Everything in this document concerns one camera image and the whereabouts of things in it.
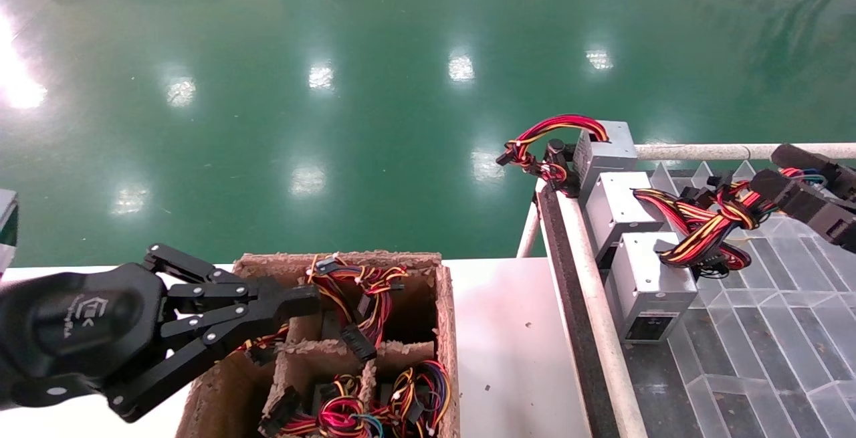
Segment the silver metal box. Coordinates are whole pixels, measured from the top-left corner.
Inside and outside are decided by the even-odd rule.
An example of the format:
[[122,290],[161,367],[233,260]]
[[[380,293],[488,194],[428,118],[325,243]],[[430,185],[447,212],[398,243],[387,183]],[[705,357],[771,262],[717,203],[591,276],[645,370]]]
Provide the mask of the silver metal box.
[[586,205],[600,173],[632,171],[636,168],[636,148],[627,122],[597,121],[603,125],[608,142],[593,142],[591,134],[580,133],[574,151],[574,167],[580,174],[580,205]]
[[675,233],[626,233],[618,243],[605,289],[618,337],[624,343],[660,343],[698,294],[687,268],[668,267],[654,252]]
[[645,173],[601,173],[586,203],[595,261],[600,264],[621,234],[653,233],[663,228],[662,219],[651,215],[633,197],[633,189],[648,189]]

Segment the black connector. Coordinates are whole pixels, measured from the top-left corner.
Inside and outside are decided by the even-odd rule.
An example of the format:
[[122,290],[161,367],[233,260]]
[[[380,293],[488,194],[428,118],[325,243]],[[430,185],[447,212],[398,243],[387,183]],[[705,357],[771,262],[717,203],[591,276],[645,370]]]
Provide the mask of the black connector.
[[706,278],[722,279],[730,273],[728,258],[719,249],[713,249],[709,255],[701,261],[694,262],[691,267],[696,267],[701,276]]
[[372,309],[372,305],[374,304],[375,298],[368,294],[363,294],[360,297],[360,303],[357,304],[357,313],[363,320],[369,319],[369,316],[372,316],[370,313],[370,309]]
[[274,362],[276,359],[276,347],[266,346],[260,348],[258,346],[253,346],[246,350],[244,355],[246,355],[247,358],[250,358],[250,361],[252,361],[254,365],[261,367],[269,364],[270,362]]
[[339,388],[336,385],[328,383],[318,387],[318,395],[321,397],[321,405],[324,405],[330,399],[339,398],[342,396],[342,393],[339,392]]
[[270,410],[270,416],[259,422],[259,431],[267,438],[274,438],[291,421],[299,408],[300,394],[294,387],[287,387],[282,398]]
[[325,274],[332,273],[339,268],[339,263],[336,262],[336,258],[327,257],[320,261],[315,262],[315,272],[320,274],[321,276],[325,276]]
[[697,189],[694,187],[685,187],[681,191],[681,196],[678,198],[678,201],[691,204],[696,207],[701,207],[701,209],[708,209],[708,207],[712,206],[713,203],[716,202],[716,196],[707,188]]
[[406,419],[416,425],[419,422],[419,417],[422,416],[422,413],[425,413],[425,405],[422,404],[419,399],[413,399],[412,404],[410,404],[410,408],[407,409]]
[[496,158],[496,164],[500,166],[507,166],[514,160],[514,152],[511,149],[506,149],[505,152],[502,153],[498,158]]
[[342,328],[342,341],[351,352],[357,356],[360,362],[369,362],[377,358],[377,348],[368,340],[366,335],[357,328],[357,325],[351,323]]

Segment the wire harness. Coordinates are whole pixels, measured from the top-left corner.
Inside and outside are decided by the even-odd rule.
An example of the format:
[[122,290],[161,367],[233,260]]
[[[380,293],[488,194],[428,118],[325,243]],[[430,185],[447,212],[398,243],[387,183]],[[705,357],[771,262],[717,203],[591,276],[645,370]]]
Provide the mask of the wire harness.
[[[786,168],[780,170],[788,179],[819,183],[820,176],[811,170]],[[640,201],[651,203],[685,238],[677,246],[658,250],[660,261],[672,267],[692,267],[701,277],[722,279],[730,271],[752,264],[752,258],[742,249],[725,242],[737,228],[757,229],[778,207],[750,191],[749,181],[731,183],[730,179],[712,179],[716,192],[691,189],[676,197],[657,189],[634,189]],[[713,204],[719,209],[709,210]]]
[[568,179],[568,168],[557,162],[547,160],[538,161],[529,152],[529,146],[553,130],[566,128],[581,129],[589,132],[597,142],[607,142],[609,140],[609,136],[607,136],[603,125],[593,118],[577,114],[557,115],[533,125],[529,130],[520,134],[517,139],[505,142],[505,152],[496,158],[496,164],[500,166],[507,166],[508,164],[520,166],[523,172],[544,179],[554,186],[564,183]]
[[[333,303],[342,327],[342,340],[357,359],[367,362],[375,358],[377,346],[383,340],[383,326],[392,312],[389,292],[404,289],[401,278],[407,277],[407,268],[403,265],[388,268],[351,265],[337,254],[323,259],[315,255],[306,276],[306,282],[317,286],[321,296]],[[345,298],[340,286],[343,283],[360,288],[362,297],[357,309]],[[276,345],[284,343],[287,336],[288,323],[285,323],[275,334],[245,341],[237,351],[247,354],[256,364],[264,365],[274,359]]]
[[340,374],[333,383],[322,387],[322,404],[318,416],[296,408],[293,387],[288,387],[275,411],[285,410],[262,420],[261,428],[272,438],[277,434],[309,436],[319,434],[329,438],[383,438],[391,433],[395,438],[426,438],[437,434],[437,427],[449,410],[449,375],[440,362],[420,362],[399,374],[389,401],[375,404],[367,410],[360,399],[360,379]]

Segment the blue wire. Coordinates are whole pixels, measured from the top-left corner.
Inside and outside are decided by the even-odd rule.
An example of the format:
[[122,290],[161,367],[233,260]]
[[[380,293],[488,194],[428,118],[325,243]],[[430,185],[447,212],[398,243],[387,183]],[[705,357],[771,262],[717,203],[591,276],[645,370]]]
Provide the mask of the blue wire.
[[363,419],[369,425],[372,425],[372,428],[377,430],[377,438],[383,438],[383,424],[380,423],[376,417],[372,415],[351,415],[352,417],[358,417],[358,419]]

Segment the green epoxy floor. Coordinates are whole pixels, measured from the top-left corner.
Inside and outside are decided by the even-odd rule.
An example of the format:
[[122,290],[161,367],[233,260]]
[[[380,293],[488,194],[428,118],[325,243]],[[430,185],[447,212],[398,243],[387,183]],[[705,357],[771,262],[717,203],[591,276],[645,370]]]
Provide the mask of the green epoxy floor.
[[508,256],[533,122],[854,140],[854,60],[856,0],[0,0],[15,264]]

